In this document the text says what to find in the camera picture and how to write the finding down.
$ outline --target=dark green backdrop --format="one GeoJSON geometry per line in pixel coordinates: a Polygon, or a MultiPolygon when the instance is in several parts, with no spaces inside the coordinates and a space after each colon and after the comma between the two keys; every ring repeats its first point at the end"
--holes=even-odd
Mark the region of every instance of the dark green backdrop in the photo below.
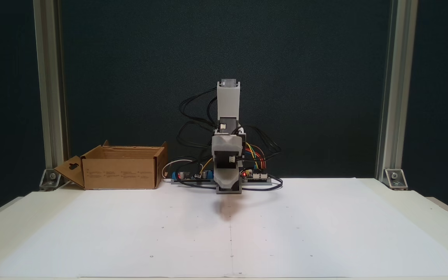
{"type": "Polygon", "coordinates": [[[194,154],[178,103],[237,78],[241,123],[283,147],[271,173],[374,177],[387,0],[66,0],[62,16],[72,154],[105,139],[194,154]]]}
{"type": "Polygon", "coordinates": [[[412,190],[448,204],[448,1],[419,1],[402,167],[412,190]]]}

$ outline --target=red wire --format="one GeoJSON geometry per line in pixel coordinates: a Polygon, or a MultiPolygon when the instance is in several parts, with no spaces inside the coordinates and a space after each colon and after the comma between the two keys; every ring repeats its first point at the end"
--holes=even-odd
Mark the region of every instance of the red wire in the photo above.
{"type": "MultiPolygon", "coordinates": [[[[248,148],[245,148],[245,151],[249,151],[250,154],[252,154],[252,155],[254,154],[254,153],[252,153],[252,151],[250,151],[250,149],[248,149],[248,148]]],[[[260,154],[258,154],[257,152],[255,152],[255,154],[257,155],[258,159],[260,160],[260,168],[264,169],[264,161],[263,161],[263,159],[262,159],[262,156],[261,156],[260,154]]]]}

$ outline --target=cardboard box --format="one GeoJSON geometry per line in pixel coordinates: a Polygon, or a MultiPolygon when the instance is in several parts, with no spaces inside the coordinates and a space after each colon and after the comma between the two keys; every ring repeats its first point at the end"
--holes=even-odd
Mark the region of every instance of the cardboard box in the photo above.
{"type": "Polygon", "coordinates": [[[55,168],[84,189],[155,189],[167,164],[167,142],[161,147],[103,146],[75,156],[55,168]]]}

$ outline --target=robotic arm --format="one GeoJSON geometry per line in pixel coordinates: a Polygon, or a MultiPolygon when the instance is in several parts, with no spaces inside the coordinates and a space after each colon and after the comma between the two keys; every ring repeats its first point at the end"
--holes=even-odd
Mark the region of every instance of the robotic arm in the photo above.
{"type": "Polygon", "coordinates": [[[217,193],[241,193],[239,158],[243,157],[247,135],[240,126],[240,82],[217,82],[217,129],[212,136],[213,179],[217,193]]]}

